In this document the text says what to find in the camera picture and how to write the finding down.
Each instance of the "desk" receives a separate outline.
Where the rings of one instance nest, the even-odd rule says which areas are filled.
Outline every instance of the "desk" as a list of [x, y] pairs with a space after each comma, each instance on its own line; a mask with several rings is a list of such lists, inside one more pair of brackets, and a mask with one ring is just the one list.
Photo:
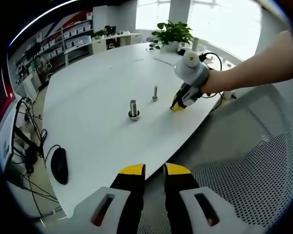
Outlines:
[[[140, 43], [95, 54], [50, 80], [42, 121], [48, 130], [44, 153], [54, 144], [66, 149], [66, 185], [51, 173], [52, 151], [46, 165], [68, 217], [78, 203], [100, 187], [110, 186], [126, 166], [144, 163], [146, 178], [150, 177], [187, 141], [219, 99], [219, 95], [201, 98], [173, 113], [169, 107], [182, 81], [166, 62], [175, 63], [181, 56], [147, 48], [148, 43]], [[157, 102], [152, 101], [155, 85]], [[132, 99], [141, 113], [137, 122], [128, 118]]]
[[76, 46], [73, 46], [67, 50], [65, 50], [64, 52], [64, 55], [65, 55], [65, 65], [68, 66], [69, 65], [69, 61], [68, 61], [68, 53], [78, 49], [78, 48], [82, 48], [82, 47], [85, 47], [85, 46], [90, 46], [92, 45], [92, 47], [89, 49], [91, 51], [91, 54], [95, 54], [96, 53], [96, 49], [94, 47], [94, 44], [96, 43], [100, 43], [100, 42], [104, 42], [106, 44], [106, 40], [108, 39], [117, 39], [119, 38], [121, 41], [120, 41], [120, 45], [121, 46], [125, 46], [125, 45], [131, 45], [131, 44], [137, 44], [138, 41], [137, 40], [132, 40], [131, 38], [132, 37], [138, 37], [140, 36], [141, 33], [129, 33], [129, 34], [119, 34], [119, 35], [113, 35], [113, 36], [109, 36], [109, 37], [105, 37], [103, 39], [97, 39], [97, 40], [93, 40], [92, 42], [89, 42], [89, 43], [85, 43], [85, 44], [82, 44], [82, 45], [76, 45]]

